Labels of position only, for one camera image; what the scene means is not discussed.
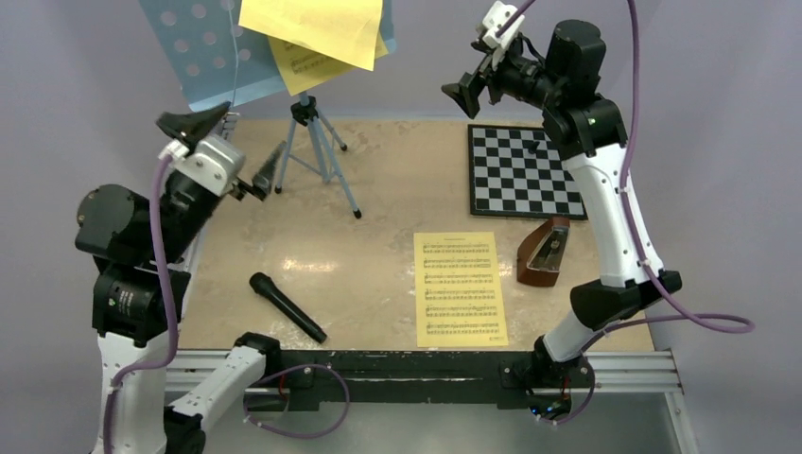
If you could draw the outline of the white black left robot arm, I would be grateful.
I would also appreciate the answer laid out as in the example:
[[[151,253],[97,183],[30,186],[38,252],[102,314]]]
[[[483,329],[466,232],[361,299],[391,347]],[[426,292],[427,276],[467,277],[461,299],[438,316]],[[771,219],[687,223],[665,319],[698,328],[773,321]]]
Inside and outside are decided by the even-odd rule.
[[[269,159],[249,182],[240,178],[244,154],[220,134],[230,112],[222,102],[162,113],[156,124],[168,141],[150,194],[103,184],[78,207],[75,246],[98,270],[92,327],[104,389],[97,453],[201,453],[208,431],[248,386],[269,387],[281,377],[279,341],[248,332],[200,384],[166,402],[191,279],[177,264],[225,198],[265,199],[275,172]]]

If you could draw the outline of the yellow sheet music back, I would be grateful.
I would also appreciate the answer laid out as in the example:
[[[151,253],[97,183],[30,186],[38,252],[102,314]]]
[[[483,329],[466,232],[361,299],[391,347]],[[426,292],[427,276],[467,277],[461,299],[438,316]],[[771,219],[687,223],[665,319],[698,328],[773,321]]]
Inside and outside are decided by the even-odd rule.
[[[266,37],[263,42],[278,72],[279,88],[290,96],[359,70],[359,67],[345,61],[277,38]]]

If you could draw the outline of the brown wooden metronome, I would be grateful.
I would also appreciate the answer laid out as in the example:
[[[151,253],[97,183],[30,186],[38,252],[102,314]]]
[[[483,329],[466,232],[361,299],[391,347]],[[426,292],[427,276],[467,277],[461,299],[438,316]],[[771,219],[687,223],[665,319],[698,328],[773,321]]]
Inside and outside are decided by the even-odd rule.
[[[528,234],[516,253],[516,280],[536,287],[556,285],[570,232],[570,220],[552,217]]]

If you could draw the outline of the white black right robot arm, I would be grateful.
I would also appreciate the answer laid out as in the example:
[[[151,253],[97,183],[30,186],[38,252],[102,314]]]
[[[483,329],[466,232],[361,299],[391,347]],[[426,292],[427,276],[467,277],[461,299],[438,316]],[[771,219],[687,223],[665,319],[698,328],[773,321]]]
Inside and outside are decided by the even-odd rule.
[[[573,288],[566,317],[534,344],[533,377],[552,385],[567,374],[604,329],[666,299],[682,287],[678,271],[665,269],[656,251],[633,230],[644,224],[634,186],[623,169],[629,140],[615,102],[598,94],[606,44],[600,30],[582,20],[564,20],[551,35],[545,55],[529,59],[527,38],[517,18],[489,14],[478,26],[473,47],[483,60],[443,92],[468,117],[479,112],[479,94],[491,103],[503,96],[532,105],[556,146],[563,168],[578,185],[596,240],[600,276]]]

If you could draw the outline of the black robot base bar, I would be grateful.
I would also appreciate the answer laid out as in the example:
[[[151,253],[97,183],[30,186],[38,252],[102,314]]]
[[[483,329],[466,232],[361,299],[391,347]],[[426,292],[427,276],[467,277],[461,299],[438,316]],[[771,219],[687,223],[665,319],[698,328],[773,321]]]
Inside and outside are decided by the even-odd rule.
[[[277,350],[263,378],[262,387],[279,386],[296,411],[345,402],[544,408],[595,382],[584,358],[546,366],[530,351]]]

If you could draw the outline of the light blue music stand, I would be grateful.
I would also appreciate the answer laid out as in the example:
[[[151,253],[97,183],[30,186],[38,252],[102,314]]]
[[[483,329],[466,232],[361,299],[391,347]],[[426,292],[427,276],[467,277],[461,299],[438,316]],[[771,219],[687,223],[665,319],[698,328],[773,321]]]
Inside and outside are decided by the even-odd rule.
[[[143,1],[140,4],[193,112],[230,101],[236,107],[276,95],[278,72],[263,39],[238,24],[238,1]],[[343,174],[337,150],[348,146],[308,90],[290,107],[287,146],[272,191],[281,193],[288,161],[337,179],[355,218],[362,212]]]

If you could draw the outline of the yellow sheet music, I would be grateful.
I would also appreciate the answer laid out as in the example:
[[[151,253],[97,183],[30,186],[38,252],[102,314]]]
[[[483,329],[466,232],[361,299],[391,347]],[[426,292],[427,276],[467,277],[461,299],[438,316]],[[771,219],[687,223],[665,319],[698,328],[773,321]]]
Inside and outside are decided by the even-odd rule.
[[[345,61],[277,38],[266,37],[263,42],[278,72],[279,88],[290,96],[359,70],[359,67]]]
[[[416,233],[413,246],[417,346],[507,346],[495,235]]]
[[[238,24],[372,71],[382,12],[379,0],[246,0]]]

